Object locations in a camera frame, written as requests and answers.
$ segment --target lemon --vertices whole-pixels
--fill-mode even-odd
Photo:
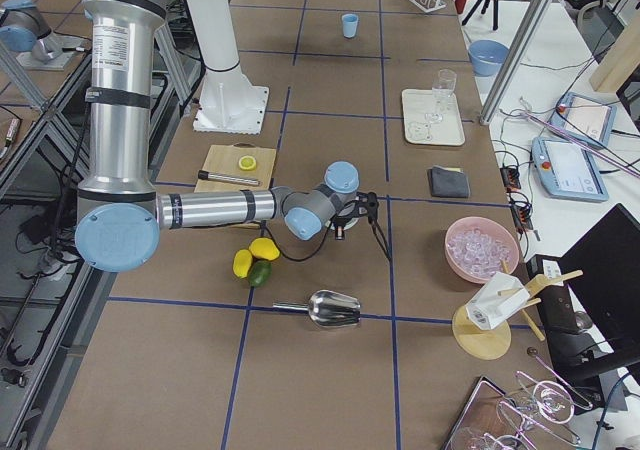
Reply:
[[[275,260],[280,256],[280,250],[278,250],[276,244],[273,243],[273,240],[266,237],[256,238],[251,242],[249,251],[254,257],[263,260]]]
[[[245,248],[238,250],[233,257],[233,273],[238,278],[246,278],[253,264],[253,255]]]
[[[240,160],[238,160],[238,167],[240,167],[240,170],[248,172],[249,170],[255,170],[257,166],[258,162],[256,162],[255,157],[251,155],[244,155],[240,157]]]

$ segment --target blue cup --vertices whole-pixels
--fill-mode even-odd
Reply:
[[[356,36],[358,30],[358,16],[355,13],[345,13],[342,16],[342,34],[346,38]]]
[[[498,73],[507,58],[509,49],[494,40],[476,40],[469,45],[469,57],[473,73],[478,77],[490,77]]]

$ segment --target lemon slice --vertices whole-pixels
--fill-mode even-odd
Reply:
[[[257,166],[258,162],[256,162],[255,157],[251,155],[244,155],[240,157],[240,160],[238,160],[238,167],[240,167],[240,170],[255,170]]]

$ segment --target wooden block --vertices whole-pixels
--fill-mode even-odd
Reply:
[[[255,170],[240,170],[238,161],[244,155],[251,155],[258,163]],[[230,192],[234,190],[267,190],[271,182],[271,174],[276,161],[276,150],[246,145],[211,145],[202,170],[224,173],[238,177],[257,178],[260,185],[251,187],[226,182],[198,180],[195,192]]]
[[[502,322],[493,330],[480,330],[467,317],[464,305],[456,310],[451,326],[458,345],[469,355],[481,360],[500,358],[511,346],[511,329],[507,322]]]
[[[589,83],[596,92],[616,93],[640,65],[640,12],[636,12],[604,57]]]

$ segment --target cutting board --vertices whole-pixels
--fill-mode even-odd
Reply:
[[[251,155],[256,159],[257,166],[254,170],[240,170],[238,161],[245,155]],[[273,148],[254,147],[246,144],[236,145],[211,145],[209,153],[204,161],[202,170],[208,172],[224,173],[238,177],[257,178],[260,186],[213,182],[198,180],[196,192],[229,192],[233,190],[267,190],[271,183],[271,174],[276,162],[276,150]]]

